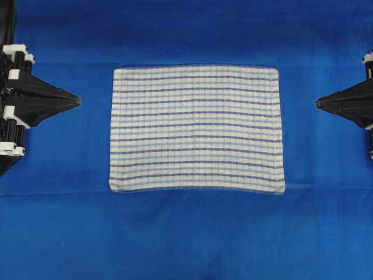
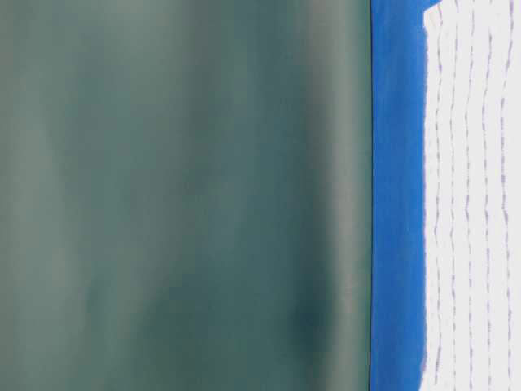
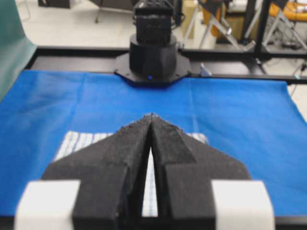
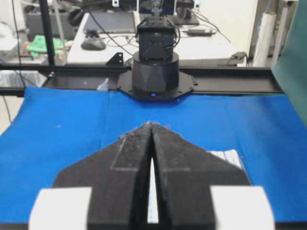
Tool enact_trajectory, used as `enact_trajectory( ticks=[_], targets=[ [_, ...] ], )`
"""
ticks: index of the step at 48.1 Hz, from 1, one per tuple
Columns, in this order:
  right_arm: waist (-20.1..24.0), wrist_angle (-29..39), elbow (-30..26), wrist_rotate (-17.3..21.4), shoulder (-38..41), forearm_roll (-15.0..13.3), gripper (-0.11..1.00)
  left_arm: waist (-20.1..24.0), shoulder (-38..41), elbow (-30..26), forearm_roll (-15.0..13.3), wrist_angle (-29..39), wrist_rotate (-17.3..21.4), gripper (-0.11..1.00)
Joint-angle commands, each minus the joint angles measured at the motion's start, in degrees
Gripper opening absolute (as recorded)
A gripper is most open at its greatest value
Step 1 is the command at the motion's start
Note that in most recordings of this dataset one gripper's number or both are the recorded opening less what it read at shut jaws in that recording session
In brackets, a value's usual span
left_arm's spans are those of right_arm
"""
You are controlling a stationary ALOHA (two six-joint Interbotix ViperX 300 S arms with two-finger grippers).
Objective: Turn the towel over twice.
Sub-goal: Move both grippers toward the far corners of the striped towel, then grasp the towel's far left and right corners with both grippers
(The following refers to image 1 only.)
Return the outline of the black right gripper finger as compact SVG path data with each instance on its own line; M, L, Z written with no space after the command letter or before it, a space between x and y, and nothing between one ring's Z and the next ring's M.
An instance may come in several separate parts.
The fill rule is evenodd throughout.
M366 80L345 90L319 98L316 103L331 103L367 99Z
M317 102L316 107L328 113L338 115L354 122L361 128L367 128L372 125L372 107L346 107L339 103Z

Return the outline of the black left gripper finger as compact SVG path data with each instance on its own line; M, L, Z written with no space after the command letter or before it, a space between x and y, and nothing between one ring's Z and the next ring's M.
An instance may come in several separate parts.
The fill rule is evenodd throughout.
M36 127L43 120L79 105L79 100L9 100L5 104L5 119L25 128Z
M11 69L9 71L8 88L31 97L62 99L79 102L79 98L74 94L50 85L49 83L19 69Z

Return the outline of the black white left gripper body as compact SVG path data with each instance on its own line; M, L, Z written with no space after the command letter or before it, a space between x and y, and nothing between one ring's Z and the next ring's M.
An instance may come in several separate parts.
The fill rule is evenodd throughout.
M15 106L6 105L7 97L16 97L17 93L6 83L17 79L21 71L30 73L35 64L33 54L29 54L24 44L1 45L1 155L24 156L24 131L30 126L15 116Z

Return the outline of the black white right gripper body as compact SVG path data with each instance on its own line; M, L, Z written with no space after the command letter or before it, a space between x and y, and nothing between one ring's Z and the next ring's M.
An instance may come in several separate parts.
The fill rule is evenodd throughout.
M367 105L370 106L370 110L372 110L372 50L365 54L362 58L362 62L365 67L365 75L366 75L366 90L368 93L367 96ZM372 159L372 112L370 112L369 117L365 117L364 120L364 129L369 131L370 134L370 158Z

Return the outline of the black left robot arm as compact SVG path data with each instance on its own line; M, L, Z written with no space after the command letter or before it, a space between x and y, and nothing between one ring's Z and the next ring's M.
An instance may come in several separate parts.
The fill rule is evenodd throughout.
M26 130L81 104L74 94L32 75L35 62L26 45L1 45L1 174L25 155Z

